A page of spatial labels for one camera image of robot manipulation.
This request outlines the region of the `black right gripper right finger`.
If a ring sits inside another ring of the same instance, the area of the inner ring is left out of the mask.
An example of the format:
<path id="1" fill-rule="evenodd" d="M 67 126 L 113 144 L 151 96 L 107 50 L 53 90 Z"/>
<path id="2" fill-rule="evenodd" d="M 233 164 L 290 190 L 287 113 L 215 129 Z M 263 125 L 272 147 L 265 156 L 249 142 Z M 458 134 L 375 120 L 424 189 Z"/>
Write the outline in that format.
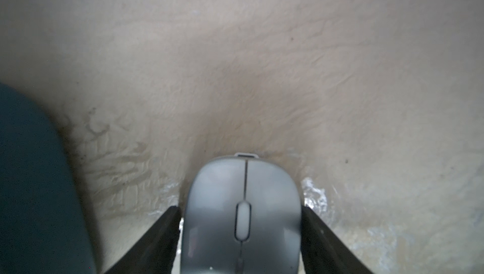
<path id="1" fill-rule="evenodd" d="M 307 274 L 372 274 L 310 208 L 301 208 L 301 254 Z"/>

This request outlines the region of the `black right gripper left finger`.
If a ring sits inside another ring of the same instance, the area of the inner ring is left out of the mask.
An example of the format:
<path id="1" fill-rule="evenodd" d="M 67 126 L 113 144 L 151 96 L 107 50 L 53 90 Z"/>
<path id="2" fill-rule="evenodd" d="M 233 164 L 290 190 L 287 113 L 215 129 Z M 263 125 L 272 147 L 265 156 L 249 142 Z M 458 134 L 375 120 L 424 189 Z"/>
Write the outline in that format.
<path id="1" fill-rule="evenodd" d="M 180 237 L 181 212 L 180 207 L 169 207 L 107 274 L 170 274 Z"/>

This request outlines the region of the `grey mouse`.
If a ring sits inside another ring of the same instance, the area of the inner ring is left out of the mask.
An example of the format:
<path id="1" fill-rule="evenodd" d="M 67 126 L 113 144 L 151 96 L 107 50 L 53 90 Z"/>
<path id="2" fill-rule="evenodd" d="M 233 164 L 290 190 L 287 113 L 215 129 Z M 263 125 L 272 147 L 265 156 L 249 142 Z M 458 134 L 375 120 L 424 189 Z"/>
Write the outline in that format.
<path id="1" fill-rule="evenodd" d="M 297 273 L 302 205 L 296 183 L 255 154 L 210 160 L 185 203 L 182 273 Z"/>

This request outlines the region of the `teal storage box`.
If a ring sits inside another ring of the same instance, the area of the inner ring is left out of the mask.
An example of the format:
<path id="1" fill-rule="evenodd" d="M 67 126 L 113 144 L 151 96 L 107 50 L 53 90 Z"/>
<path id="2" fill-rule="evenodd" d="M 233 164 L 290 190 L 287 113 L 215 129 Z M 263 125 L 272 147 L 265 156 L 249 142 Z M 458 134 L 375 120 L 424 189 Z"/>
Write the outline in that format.
<path id="1" fill-rule="evenodd" d="M 64 147 L 29 98 L 1 86 L 1 272 L 95 273 Z"/>

